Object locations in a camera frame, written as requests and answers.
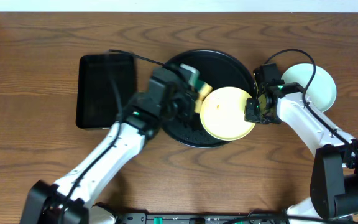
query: black round tray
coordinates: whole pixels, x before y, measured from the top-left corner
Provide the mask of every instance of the black round tray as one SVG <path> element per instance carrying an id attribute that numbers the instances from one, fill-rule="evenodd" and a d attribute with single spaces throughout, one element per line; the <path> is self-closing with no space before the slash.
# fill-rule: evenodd
<path id="1" fill-rule="evenodd" d="M 233 86 L 248 92 L 253 98 L 257 96 L 255 80 L 248 69 L 236 58 L 217 50 L 190 50 L 183 52 L 167 64 L 180 65 L 182 63 L 196 68 L 199 79 L 212 86 L 213 90 Z M 218 147 L 229 143 L 212 137 L 205 131 L 200 116 L 195 114 L 193 119 L 183 123 L 178 119 L 166 121 L 163 130 L 173 139 L 193 147 Z"/>

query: white plate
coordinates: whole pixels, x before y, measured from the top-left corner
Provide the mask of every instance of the white plate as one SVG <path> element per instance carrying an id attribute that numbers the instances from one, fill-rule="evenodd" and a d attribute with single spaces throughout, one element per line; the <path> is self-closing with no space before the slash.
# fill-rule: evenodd
<path id="1" fill-rule="evenodd" d="M 282 79 L 285 83 L 297 82 L 304 88 L 312 73 L 313 65 L 302 63 L 290 67 L 285 71 Z M 336 85 L 327 71 L 316 66 L 316 75 L 306 93 L 309 94 L 314 105 L 322 112 L 325 112 L 332 107 L 335 102 Z"/>

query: cable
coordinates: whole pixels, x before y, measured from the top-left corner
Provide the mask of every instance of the cable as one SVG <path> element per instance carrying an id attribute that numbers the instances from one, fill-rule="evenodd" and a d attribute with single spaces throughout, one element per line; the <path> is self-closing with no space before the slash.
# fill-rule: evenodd
<path id="1" fill-rule="evenodd" d="M 301 217 L 295 215 L 261 215 L 255 217 L 242 217 L 242 218 L 235 218 L 233 220 L 224 222 L 223 224 L 235 224 L 241 221 L 251 221 L 251 220 L 281 220 L 287 222 L 289 219 L 291 220 L 302 220 L 302 221 L 309 221 L 309 222 L 321 222 L 321 223 L 328 223 L 328 224 L 355 224 L 357 222 L 350 221 L 350 220 L 322 220 L 320 218 L 313 218 L 313 217 Z"/>
<path id="2" fill-rule="evenodd" d="M 107 73 L 111 73 L 111 71 L 109 71 L 108 66 L 106 66 L 106 71 L 107 71 Z M 116 103 L 117 103 L 117 109 L 118 109 L 118 115 L 119 115 L 119 121 L 118 121 L 119 124 L 118 124 L 117 134 L 114 137 L 114 139 L 111 141 L 110 145 L 94 161 L 92 161 L 92 163 L 90 165 L 88 165 L 86 167 L 86 169 L 80 174 L 80 176 L 78 176 L 77 179 L 75 179 L 73 186 L 71 187 L 69 193 L 63 200 L 62 212 L 59 214 L 59 219 L 58 219 L 59 223 L 64 223 L 64 214 L 65 214 L 65 210 L 67 208 L 67 203 L 70 200 L 71 196 L 73 195 L 74 190 L 79 186 L 79 184 L 80 184 L 81 180 L 83 179 L 83 177 L 85 176 L 85 174 L 116 144 L 118 137 L 120 135 L 121 124 L 123 122 L 123 109 L 122 109 L 122 103 L 121 103 L 121 96 L 119 94 L 119 90 L 118 90 L 116 81 L 113 79 L 113 77 L 111 75 L 108 75 L 108 78 L 111 82 L 112 90 L 114 91 L 114 95 L 116 97 Z"/>
<path id="3" fill-rule="evenodd" d="M 150 63 L 154 63 L 154 64 L 157 64 L 157 65 L 161 65 L 162 67 L 166 67 L 166 65 L 162 62 L 158 62 L 156 60 L 151 60 L 151 59 L 148 59 L 148 58 L 145 58 L 145 57 L 142 57 L 140 55 L 137 55 L 135 53 L 131 53 L 131 52 L 127 52 L 125 50 L 115 50 L 115 49 L 110 49 L 108 50 L 108 52 L 117 52 L 117 53 L 121 53 L 121 54 L 126 54 L 126 55 L 131 55 L 135 58 L 138 58 L 138 59 L 141 59 L 141 60 L 145 60 L 146 62 L 150 62 Z"/>
<path id="4" fill-rule="evenodd" d="M 247 217 L 251 217 L 251 215 L 252 215 L 254 212 L 256 212 L 256 209 L 250 211 L 250 212 L 248 213 Z"/>
<path id="5" fill-rule="evenodd" d="M 358 158 L 358 152 L 356 149 L 354 149 L 353 147 L 351 147 L 351 145 L 341 136 L 337 133 L 337 129 L 333 129 L 332 127 L 330 127 L 323 119 L 321 119 L 312 109 L 311 107 L 309 106 L 309 102 L 306 102 L 306 92 L 308 91 L 308 88 L 311 84 L 311 82 L 313 81 L 313 78 L 314 76 L 316 75 L 316 63 L 314 62 L 313 58 L 308 54 L 306 53 L 305 51 L 303 50 L 299 50 L 299 49 L 286 49 L 286 50 L 281 50 L 275 54 L 273 54 L 272 56 L 270 56 L 270 58 L 267 59 L 267 61 L 265 62 L 266 63 L 269 63 L 269 61 L 271 61 L 271 59 L 273 59 L 274 57 L 284 53 L 284 52 L 300 52 L 304 55 L 306 55 L 311 63 L 313 64 L 313 73 L 311 74 L 311 77 L 308 81 L 308 83 L 306 84 L 305 86 L 305 89 L 303 90 L 303 93 L 302 93 L 302 102 L 304 104 L 304 106 L 309 110 L 309 112 L 324 126 L 328 129 L 329 132 L 332 133 L 332 135 L 334 135 L 335 137 L 337 137 L 340 141 L 342 141 L 346 146 L 347 148 L 352 151 L 354 153 L 354 155 Z"/>
<path id="6" fill-rule="evenodd" d="M 107 52 L 116 52 L 116 53 L 120 53 L 120 54 L 126 54 L 126 55 L 131 55 L 132 57 L 135 57 L 135 58 L 138 58 L 138 59 L 141 59 L 141 60 L 145 60 L 146 62 L 150 62 L 150 63 L 154 63 L 154 64 L 157 64 L 157 65 L 160 65 L 161 67 L 173 72 L 177 77 L 179 77 L 183 82 L 187 83 L 186 82 L 186 78 L 177 70 L 177 69 L 174 69 L 173 67 L 167 65 L 167 64 L 164 64 L 162 62 L 158 62 L 156 60 L 151 60 L 149 58 L 145 58 L 145 57 L 142 57 L 140 55 L 137 55 L 135 53 L 132 53 L 132 52 L 127 52 L 125 50 L 116 50 L 116 49 L 110 49 L 108 50 Z"/>

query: green connector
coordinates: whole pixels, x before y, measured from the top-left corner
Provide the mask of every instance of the green connector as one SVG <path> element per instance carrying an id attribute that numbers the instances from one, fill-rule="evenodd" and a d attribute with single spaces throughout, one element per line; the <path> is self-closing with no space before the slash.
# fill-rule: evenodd
<path id="1" fill-rule="evenodd" d="M 162 217 L 154 217 L 154 224 L 162 224 Z"/>
<path id="2" fill-rule="evenodd" d="M 235 224 L 243 224 L 243 222 L 242 222 L 242 221 L 239 221 L 239 222 L 236 222 Z"/>

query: yellow plate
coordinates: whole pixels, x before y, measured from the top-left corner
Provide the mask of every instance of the yellow plate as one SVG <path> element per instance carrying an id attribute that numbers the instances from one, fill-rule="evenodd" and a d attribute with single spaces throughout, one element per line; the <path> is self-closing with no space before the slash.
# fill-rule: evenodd
<path id="1" fill-rule="evenodd" d="M 205 130 L 225 141 L 246 136 L 255 126 L 255 123 L 245 121 L 248 98 L 251 96 L 246 91 L 236 87 L 224 87 L 210 93 L 200 112 Z"/>

